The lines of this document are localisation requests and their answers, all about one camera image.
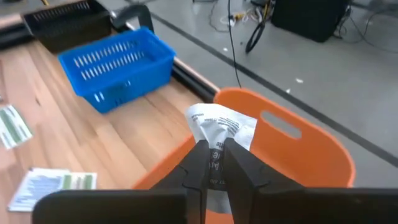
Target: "bin handle cutout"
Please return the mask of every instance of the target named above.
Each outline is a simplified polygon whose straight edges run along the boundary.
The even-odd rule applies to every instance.
[[[302,132],[299,128],[295,127],[293,124],[285,121],[284,119],[274,115],[270,111],[264,110],[261,112],[260,118],[262,122],[267,123],[272,126],[282,134],[286,135],[292,139],[300,139],[302,137]]]

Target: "gray floor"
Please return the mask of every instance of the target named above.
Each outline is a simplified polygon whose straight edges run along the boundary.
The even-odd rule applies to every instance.
[[[123,0],[101,1],[109,9],[126,5]],[[243,11],[249,7],[242,0],[231,1],[232,11]],[[221,16],[226,15],[226,2],[219,0],[213,15],[220,29],[226,28],[218,22]],[[150,10],[159,17],[231,57],[229,35],[217,33],[208,25],[211,6],[211,3],[193,4],[190,0],[157,0],[148,4]],[[352,17],[363,29],[370,15],[371,12],[354,8]],[[385,49],[398,51],[396,18],[377,16],[369,24],[366,36],[369,41]],[[233,28],[238,63],[280,89],[289,89],[292,96],[398,156],[398,89],[395,88],[398,84],[398,54],[389,54],[364,42],[349,44],[358,40],[359,35],[348,21],[345,24],[345,41],[332,38],[324,44],[268,24],[256,48],[246,55],[244,45],[255,26],[254,22],[248,21]],[[155,33],[176,50],[179,58],[209,80],[220,87],[237,86],[230,65],[156,19],[154,27]],[[394,166],[247,75],[239,72],[239,77],[243,87],[259,92],[336,136],[355,161],[355,186],[398,187],[398,172]]]

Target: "floor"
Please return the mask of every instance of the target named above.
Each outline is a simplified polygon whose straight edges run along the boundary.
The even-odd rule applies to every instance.
[[[123,0],[100,0],[109,9],[126,6]],[[219,0],[213,21],[227,14],[228,0]],[[250,4],[231,0],[231,10]],[[220,87],[237,86],[231,66],[229,35],[208,25],[213,3],[155,0],[155,33],[173,47],[180,59]],[[372,11],[353,8],[352,18],[363,31]],[[357,187],[398,187],[398,19],[377,15],[369,22],[365,42],[351,21],[343,40],[319,44],[268,24],[250,54],[244,46],[256,24],[233,28],[239,79],[252,89],[287,107],[336,136],[350,151],[357,169]]]

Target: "black basket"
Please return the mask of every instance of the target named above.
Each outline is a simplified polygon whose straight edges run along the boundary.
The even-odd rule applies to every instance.
[[[52,53],[98,40],[111,33],[109,12],[87,0],[23,16],[32,35]]]

